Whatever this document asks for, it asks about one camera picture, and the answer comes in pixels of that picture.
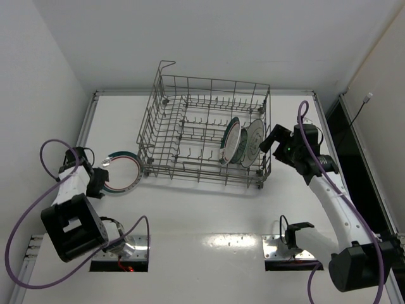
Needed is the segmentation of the white plate teal rim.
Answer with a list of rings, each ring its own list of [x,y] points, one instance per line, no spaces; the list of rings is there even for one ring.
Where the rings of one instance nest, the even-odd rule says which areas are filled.
[[[103,192],[108,195],[124,195],[132,191],[144,174],[142,161],[129,151],[111,153],[100,165],[109,173],[109,181],[103,185]]]
[[[241,165],[244,168],[250,167],[257,159],[260,148],[259,145],[264,141],[265,125],[261,119],[254,120],[247,128],[247,145],[244,158]]]

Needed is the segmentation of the blue floral green plate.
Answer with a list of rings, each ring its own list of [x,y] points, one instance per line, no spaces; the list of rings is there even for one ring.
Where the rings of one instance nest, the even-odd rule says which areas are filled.
[[[241,161],[242,157],[244,156],[246,146],[247,146],[247,130],[241,129],[240,142],[239,142],[237,151],[235,152],[234,156],[230,160],[231,164],[236,164]]]

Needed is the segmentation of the white plate green red rim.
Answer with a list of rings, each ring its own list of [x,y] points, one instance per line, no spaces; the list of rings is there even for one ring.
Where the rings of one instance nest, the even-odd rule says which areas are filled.
[[[219,162],[222,166],[230,163],[240,143],[241,124],[239,117],[233,117],[228,124],[220,145]]]

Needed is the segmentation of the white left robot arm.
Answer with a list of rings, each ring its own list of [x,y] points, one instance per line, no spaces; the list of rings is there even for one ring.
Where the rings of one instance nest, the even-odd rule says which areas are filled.
[[[79,160],[75,168],[76,152]],[[67,150],[63,165],[59,168],[59,180],[67,178],[59,188],[52,205],[41,212],[41,220],[64,262],[70,262],[96,248],[119,254],[125,244],[121,239],[124,229],[117,220],[100,217],[90,199],[101,199],[103,186],[109,181],[109,173],[94,168],[85,148]]]

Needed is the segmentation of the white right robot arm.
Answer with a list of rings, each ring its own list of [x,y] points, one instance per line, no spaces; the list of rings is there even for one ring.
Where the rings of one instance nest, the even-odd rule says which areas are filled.
[[[278,241],[279,255],[310,252],[327,267],[341,292],[376,286],[382,288],[393,264],[400,260],[400,246],[392,236],[378,240],[344,189],[339,168],[329,155],[320,153],[318,128],[277,124],[260,144],[263,152],[278,143],[275,158],[296,169],[320,201],[337,240],[321,234],[309,222],[288,224]]]

